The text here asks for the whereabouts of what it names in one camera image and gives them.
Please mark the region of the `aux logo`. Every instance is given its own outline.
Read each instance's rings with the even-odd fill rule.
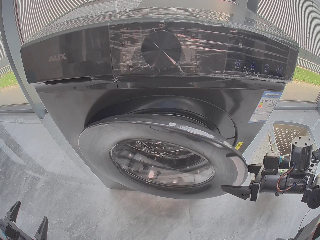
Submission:
[[[50,56],[49,62],[60,61],[60,60],[66,59],[65,55],[66,54],[64,53],[64,54]]]

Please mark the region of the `washing machine door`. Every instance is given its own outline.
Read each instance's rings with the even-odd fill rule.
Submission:
[[[242,155],[213,131],[176,117],[126,114],[86,127],[79,148],[101,173],[129,188],[179,199],[225,194],[248,176]]]

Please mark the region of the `white label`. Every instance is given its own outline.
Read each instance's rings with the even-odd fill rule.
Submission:
[[[254,110],[249,123],[265,122],[275,108],[282,92],[279,91],[265,91]]]

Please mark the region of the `green grass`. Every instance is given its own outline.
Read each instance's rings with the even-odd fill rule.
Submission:
[[[320,74],[298,66],[294,71],[293,79],[314,85],[320,85]]]
[[[0,75],[0,88],[17,84],[17,79],[13,72]]]

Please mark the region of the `washing machine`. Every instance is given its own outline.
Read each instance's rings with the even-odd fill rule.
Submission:
[[[225,194],[292,80],[298,44],[222,0],[86,3],[22,45],[26,78],[108,187]]]

